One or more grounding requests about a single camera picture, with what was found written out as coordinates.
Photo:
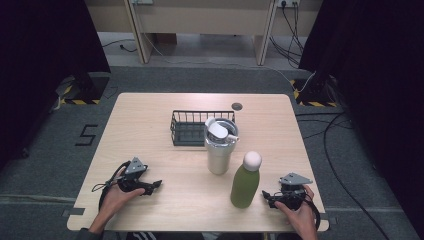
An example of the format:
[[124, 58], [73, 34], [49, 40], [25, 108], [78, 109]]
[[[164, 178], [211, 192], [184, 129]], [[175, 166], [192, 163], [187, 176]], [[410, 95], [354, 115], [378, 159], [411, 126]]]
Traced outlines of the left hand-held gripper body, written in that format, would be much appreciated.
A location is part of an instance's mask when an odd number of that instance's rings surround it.
[[119, 188], [123, 192], [131, 192], [135, 189], [143, 188], [152, 189], [151, 184], [140, 182], [140, 176], [147, 170], [147, 166], [144, 165], [137, 157], [134, 157], [131, 161], [125, 163], [125, 169], [117, 178]]

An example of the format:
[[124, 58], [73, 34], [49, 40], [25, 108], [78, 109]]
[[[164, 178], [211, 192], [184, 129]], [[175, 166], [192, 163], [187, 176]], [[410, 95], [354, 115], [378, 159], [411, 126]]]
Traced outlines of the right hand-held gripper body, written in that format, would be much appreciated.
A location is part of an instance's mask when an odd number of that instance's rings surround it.
[[275, 194], [277, 200], [284, 203], [289, 209], [297, 210], [305, 200], [307, 192], [305, 184], [312, 184], [313, 181], [296, 173], [289, 173], [279, 180], [280, 191]]

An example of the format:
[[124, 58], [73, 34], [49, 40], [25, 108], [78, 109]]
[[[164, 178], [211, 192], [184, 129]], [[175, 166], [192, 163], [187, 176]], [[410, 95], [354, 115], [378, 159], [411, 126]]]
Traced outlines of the green bottle with white cap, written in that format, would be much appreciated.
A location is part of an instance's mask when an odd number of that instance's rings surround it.
[[251, 205], [259, 186], [261, 164], [262, 156], [258, 152], [250, 151], [244, 155], [243, 162], [234, 175], [230, 194], [235, 207], [244, 209]]

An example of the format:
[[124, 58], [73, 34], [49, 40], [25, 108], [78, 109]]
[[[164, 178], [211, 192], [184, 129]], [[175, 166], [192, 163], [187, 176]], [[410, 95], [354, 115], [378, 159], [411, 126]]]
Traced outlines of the black wire basket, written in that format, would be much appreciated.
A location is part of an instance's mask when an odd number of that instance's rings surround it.
[[174, 110], [170, 130], [175, 146], [204, 146], [205, 122], [208, 118], [235, 122], [233, 111]]

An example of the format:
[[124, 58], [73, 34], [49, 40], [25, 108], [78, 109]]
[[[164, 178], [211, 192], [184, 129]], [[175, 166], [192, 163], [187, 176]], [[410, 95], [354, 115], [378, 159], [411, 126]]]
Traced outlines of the white tumbler with lid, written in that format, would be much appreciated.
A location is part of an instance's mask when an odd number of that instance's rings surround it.
[[205, 122], [204, 145], [208, 169], [215, 175], [227, 172], [231, 154], [239, 141], [238, 127], [225, 118], [210, 117]]

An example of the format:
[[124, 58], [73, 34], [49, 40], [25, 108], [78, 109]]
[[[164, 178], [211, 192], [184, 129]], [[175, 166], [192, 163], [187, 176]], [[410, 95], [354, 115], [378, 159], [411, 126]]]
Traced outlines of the person's left hand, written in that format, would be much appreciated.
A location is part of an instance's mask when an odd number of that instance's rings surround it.
[[97, 219], [107, 223], [129, 200], [142, 195], [144, 192], [144, 188], [124, 192], [117, 184], [112, 185], [103, 199]]

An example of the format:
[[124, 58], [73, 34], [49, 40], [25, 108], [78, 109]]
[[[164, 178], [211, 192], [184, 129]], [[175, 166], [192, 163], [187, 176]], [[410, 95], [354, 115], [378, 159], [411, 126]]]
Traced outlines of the person's right hand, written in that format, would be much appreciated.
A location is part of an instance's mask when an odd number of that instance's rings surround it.
[[315, 214], [308, 205], [309, 202], [313, 201], [314, 193], [307, 185], [304, 186], [304, 189], [307, 195], [305, 201], [297, 210], [292, 210], [281, 202], [276, 202], [275, 206], [287, 216], [288, 224], [292, 226], [302, 240], [318, 240]]

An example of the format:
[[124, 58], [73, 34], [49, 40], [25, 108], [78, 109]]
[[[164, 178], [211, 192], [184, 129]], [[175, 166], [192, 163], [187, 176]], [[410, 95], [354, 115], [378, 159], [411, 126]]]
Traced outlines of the person's dark striped trousers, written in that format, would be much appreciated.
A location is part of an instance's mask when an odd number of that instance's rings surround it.
[[125, 240], [205, 240], [202, 233], [128, 232]]

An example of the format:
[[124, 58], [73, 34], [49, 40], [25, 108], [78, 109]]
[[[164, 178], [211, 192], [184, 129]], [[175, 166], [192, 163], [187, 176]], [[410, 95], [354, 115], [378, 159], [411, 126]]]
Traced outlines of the grey tape piece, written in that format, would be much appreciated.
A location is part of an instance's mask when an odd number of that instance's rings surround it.
[[335, 225], [338, 223], [337, 218], [330, 216], [328, 213], [321, 213], [320, 217], [321, 221], [327, 221], [330, 225]]
[[85, 211], [85, 208], [71, 208], [71, 209], [65, 209], [62, 213], [63, 217], [69, 217], [72, 215], [83, 215]]

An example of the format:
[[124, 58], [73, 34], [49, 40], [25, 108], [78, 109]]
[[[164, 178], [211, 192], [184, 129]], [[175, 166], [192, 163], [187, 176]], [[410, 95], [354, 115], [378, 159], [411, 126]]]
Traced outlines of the black stand base striped tape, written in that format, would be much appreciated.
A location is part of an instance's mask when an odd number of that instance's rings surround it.
[[89, 72], [82, 77], [69, 76], [59, 85], [59, 103], [97, 105], [110, 79], [108, 72]]
[[316, 82], [314, 75], [290, 81], [296, 103], [301, 106], [336, 107], [336, 100], [326, 82]]

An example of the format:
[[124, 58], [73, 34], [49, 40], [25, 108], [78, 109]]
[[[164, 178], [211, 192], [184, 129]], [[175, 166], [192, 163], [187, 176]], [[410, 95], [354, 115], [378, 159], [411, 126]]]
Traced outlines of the black curtain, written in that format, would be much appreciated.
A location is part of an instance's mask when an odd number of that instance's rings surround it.
[[109, 70], [85, 0], [0, 0], [0, 169], [64, 78]]
[[334, 76], [424, 240], [424, 0], [323, 0], [301, 68]]

